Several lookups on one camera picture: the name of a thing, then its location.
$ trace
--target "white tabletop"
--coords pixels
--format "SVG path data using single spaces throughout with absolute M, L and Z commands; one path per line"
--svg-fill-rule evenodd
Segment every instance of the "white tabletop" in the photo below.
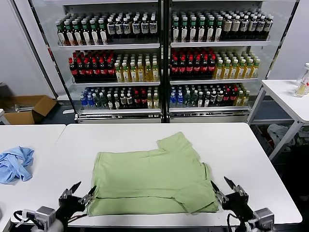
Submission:
M 16 146 L 34 150 L 33 164 L 27 168 L 33 177 L 27 182 L 17 180 L 10 185 L 0 184 L 0 232 L 10 220 L 12 207 L 27 200 L 24 198 L 27 186 L 38 177 L 38 168 L 65 127 L 65 125 L 0 126 L 0 153 Z
M 213 180 L 223 193 L 232 190 L 224 176 L 240 184 L 249 194 L 253 210 L 268 207 L 275 223 L 299 223 L 302 217 L 275 169 L 245 123 L 209 124 L 78 124 L 68 125 L 39 175 L 32 181 L 31 195 L 15 210 L 36 210 L 42 205 L 56 208 L 63 190 L 82 181 L 77 196 L 91 188 L 95 157 L 99 151 L 128 152 L 157 149 L 156 141 L 182 131 L 207 163 Z M 226 226 L 228 212 L 163 215 L 119 215 L 85 217 L 71 225 L 132 227 Z M 239 224 L 231 219 L 231 224 Z
M 296 80 L 262 80 L 267 93 L 294 119 L 309 123 L 309 95 L 294 96 Z

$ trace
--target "table leg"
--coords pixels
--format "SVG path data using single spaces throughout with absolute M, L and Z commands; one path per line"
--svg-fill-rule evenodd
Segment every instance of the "table leg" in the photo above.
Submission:
M 275 149 L 273 150 L 273 152 L 270 154 L 270 156 L 268 157 L 271 161 L 274 161 L 275 157 L 277 156 L 277 154 L 279 153 L 279 151 L 284 148 L 284 145 L 288 142 L 290 142 L 293 137 L 297 134 L 297 132 L 299 131 L 299 129 L 304 125 L 304 123 L 300 122 L 300 121 L 295 121 L 291 127 L 289 128 L 289 130 L 286 132 L 286 134 L 284 135 L 284 137 L 281 139 L 281 141 L 278 143 L 278 145 L 275 147 Z
M 266 94 L 266 91 L 262 87 L 260 89 L 259 94 L 257 95 L 257 98 L 256 98 L 256 100 L 254 102 L 253 107 L 252 107 L 252 110 L 251 110 L 251 112 L 250 112 L 250 114 L 249 114 L 249 116 L 247 118 L 247 123 L 249 125 L 251 125 L 251 123 L 253 122 L 253 119 L 254 119 L 254 117 L 256 115 L 256 112 L 257 112 L 258 108 L 260 107 L 260 105 L 261 105 L 261 103 L 262 103 L 262 101 L 264 99 L 265 94 Z

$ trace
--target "folded shirt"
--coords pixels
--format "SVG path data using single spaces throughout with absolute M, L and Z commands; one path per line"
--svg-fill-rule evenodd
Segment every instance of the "folded shirt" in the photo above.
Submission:
M 151 151 L 98 153 L 90 216 L 218 211 L 209 169 L 184 134 L 157 144 Z
M 8 184 L 14 178 L 27 181 L 32 175 L 25 169 L 33 162 L 34 150 L 17 146 L 0 154 L 0 183 Z

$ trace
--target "blue cloth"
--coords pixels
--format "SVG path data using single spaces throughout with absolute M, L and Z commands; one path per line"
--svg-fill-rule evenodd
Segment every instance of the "blue cloth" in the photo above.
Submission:
M 34 150 L 17 146 L 0 154 L 0 183 L 8 184 L 15 177 L 22 181 L 32 178 L 25 167 L 33 163 Z

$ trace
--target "beverage refrigerator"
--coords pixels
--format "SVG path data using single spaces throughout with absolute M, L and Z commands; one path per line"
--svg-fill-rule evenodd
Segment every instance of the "beverage refrigerator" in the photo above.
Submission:
M 11 1 L 30 37 L 42 35 L 78 123 L 245 122 L 298 5 Z

